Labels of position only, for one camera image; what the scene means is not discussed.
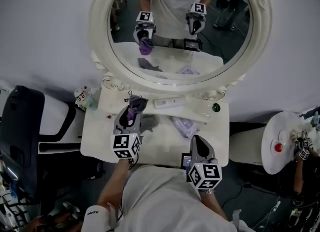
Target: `vanity table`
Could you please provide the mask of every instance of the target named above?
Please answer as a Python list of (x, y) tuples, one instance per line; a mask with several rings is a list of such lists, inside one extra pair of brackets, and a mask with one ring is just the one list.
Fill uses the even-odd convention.
[[(92, 60), (103, 79), (101, 92), (96, 96), (98, 109), (86, 111), (81, 153), (106, 162), (118, 161), (110, 149), (110, 136), (115, 117), (128, 105), (125, 99), (132, 91), (149, 99), (143, 114), (157, 115), (159, 121), (152, 132), (147, 130), (141, 134), (138, 163), (180, 167), (182, 154), (190, 151), (190, 140), (183, 138), (169, 120), (169, 116), (175, 116), (196, 123), (200, 129), (197, 134), (213, 146), (218, 163), (226, 166), (229, 160), (229, 104), (224, 96), (228, 87), (236, 86), (244, 78), (268, 42), (272, 23), (270, 0), (248, 0), (248, 12), (242, 14), (243, 19), (249, 16), (247, 32), (242, 33), (245, 37), (240, 39), (237, 49), (232, 49), (235, 54), (225, 64), (222, 48), (209, 38), (210, 48), (220, 50), (220, 55), (212, 56), (206, 49), (197, 52), (155, 46), (149, 55), (142, 56), (139, 45), (129, 39), (114, 42), (110, 22), (113, 3), (114, 0), (93, 0), (90, 8), (88, 41)], [(135, 21), (138, 13), (139, 10), (136, 14), (124, 13), (124, 16), (131, 16)], [(160, 21), (159, 17), (154, 18), (155, 25), (157, 19)], [(207, 14), (206, 28), (212, 27), (210, 23), (215, 20)], [(122, 30), (133, 35), (134, 29), (126, 27)], [(236, 38), (232, 31), (214, 30), (209, 37), (216, 44), (232, 45)], [(141, 67), (139, 58), (145, 58), (151, 66)], [(186, 67), (191, 72), (183, 72)], [(178, 96), (186, 97), (184, 105), (154, 108), (153, 100)], [(212, 109), (214, 103), (219, 104), (220, 111)]]

